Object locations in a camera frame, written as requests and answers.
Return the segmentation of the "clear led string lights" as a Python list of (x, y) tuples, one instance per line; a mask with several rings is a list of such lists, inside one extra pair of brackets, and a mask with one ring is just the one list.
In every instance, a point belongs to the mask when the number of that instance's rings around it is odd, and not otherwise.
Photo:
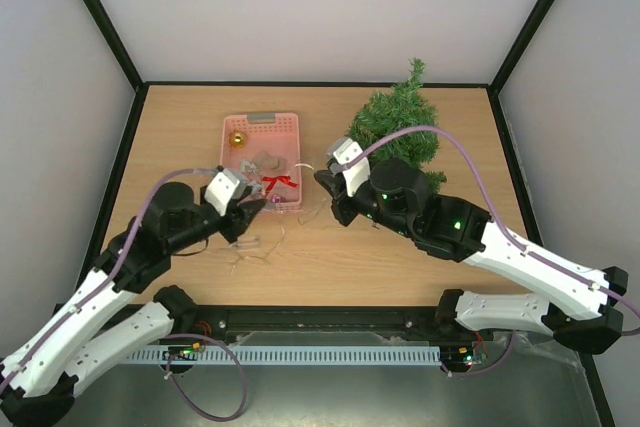
[[(281, 172), (260, 171), (259, 178), (249, 178), (251, 199), (264, 198), (266, 206), (255, 217), (249, 229), (236, 242), (224, 246), (220, 241), (207, 245), (211, 253), (220, 255), (234, 272), (243, 261), (266, 263), (268, 257), (278, 249), (289, 230), (312, 222), (327, 204), (328, 197), (317, 189), (313, 173), (316, 166), (308, 161), (297, 160)], [(263, 176), (290, 175), (297, 188), (278, 183), (268, 194), (261, 181)], [(284, 203), (276, 206), (270, 202), (274, 194), (281, 195)]]

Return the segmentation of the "pink plastic basket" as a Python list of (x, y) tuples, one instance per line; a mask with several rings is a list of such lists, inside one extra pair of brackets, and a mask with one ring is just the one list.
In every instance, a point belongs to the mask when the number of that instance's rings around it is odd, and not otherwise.
[(234, 114), (223, 120), (220, 164), (248, 178), (273, 212), (302, 204), (299, 118), (293, 112)]

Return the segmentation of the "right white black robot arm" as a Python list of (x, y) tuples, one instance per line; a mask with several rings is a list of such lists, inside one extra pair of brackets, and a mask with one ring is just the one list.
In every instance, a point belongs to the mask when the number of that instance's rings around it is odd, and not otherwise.
[(511, 230), (501, 231), (488, 211), (434, 193), (426, 174), (402, 160), (376, 166), (362, 160), (345, 172), (320, 170), (314, 178), (331, 196), (341, 225), (367, 217), (432, 257), (479, 267), (527, 288), (521, 295), (444, 291), (436, 314), (443, 336), (528, 331), (587, 354), (601, 354), (621, 337), (623, 315), (605, 291), (625, 293), (624, 270), (579, 266)]

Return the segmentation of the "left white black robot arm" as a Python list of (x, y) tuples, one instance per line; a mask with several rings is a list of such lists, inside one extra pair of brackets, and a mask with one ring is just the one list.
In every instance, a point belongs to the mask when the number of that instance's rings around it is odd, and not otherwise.
[(234, 243), (264, 208), (244, 181), (216, 175), (201, 194), (162, 180), (127, 229), (94, 260), (69, 300), (1, 362), (1, 411), (14, 426), (53, 426), (76, 399), (126, 356), (155, 341), (192, 339), (197, 305), (180, 287), (160, 289), (136, 312), (107, 322), (171, 267), (186, 248), (215, 234)]

